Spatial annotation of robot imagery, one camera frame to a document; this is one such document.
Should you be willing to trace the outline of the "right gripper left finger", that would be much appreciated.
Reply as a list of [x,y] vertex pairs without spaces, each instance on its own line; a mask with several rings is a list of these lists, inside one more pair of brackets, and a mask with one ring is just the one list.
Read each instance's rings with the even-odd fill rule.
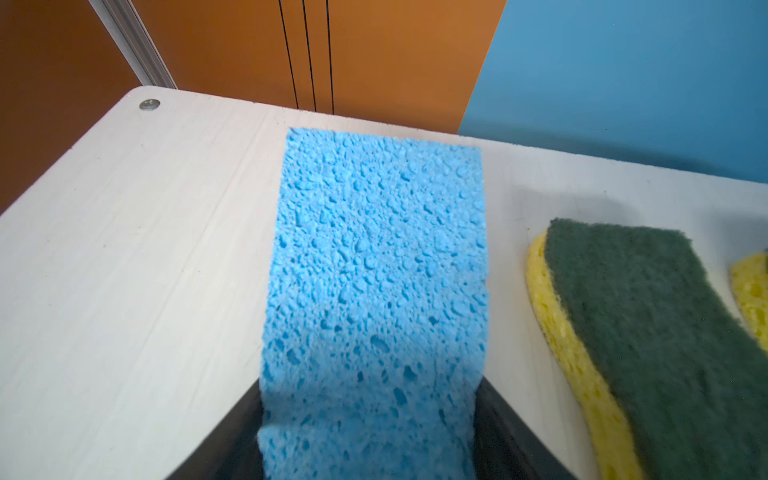
[[263,416],[256,381],[167,479],[265,479],[257,437]]

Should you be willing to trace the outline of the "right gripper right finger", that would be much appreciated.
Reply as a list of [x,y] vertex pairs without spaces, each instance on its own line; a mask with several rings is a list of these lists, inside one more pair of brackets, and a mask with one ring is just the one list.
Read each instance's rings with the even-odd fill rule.
[[478,479],[575,480],[485,377],[476,391],[474,427]]

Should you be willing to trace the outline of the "blue sponge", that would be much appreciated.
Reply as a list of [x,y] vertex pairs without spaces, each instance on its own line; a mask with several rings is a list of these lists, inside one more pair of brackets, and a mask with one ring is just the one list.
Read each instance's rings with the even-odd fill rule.
[[293,129],[259,378],[269,479],[471,479],[489,330],[482,154]]

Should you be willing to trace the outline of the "green yellow wavy sponge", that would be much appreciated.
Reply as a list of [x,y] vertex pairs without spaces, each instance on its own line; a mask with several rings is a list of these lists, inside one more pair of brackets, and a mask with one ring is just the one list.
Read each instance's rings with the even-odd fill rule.
[[731,291],[747,328],[767,351],[767,252],[742,258],[729,273]]

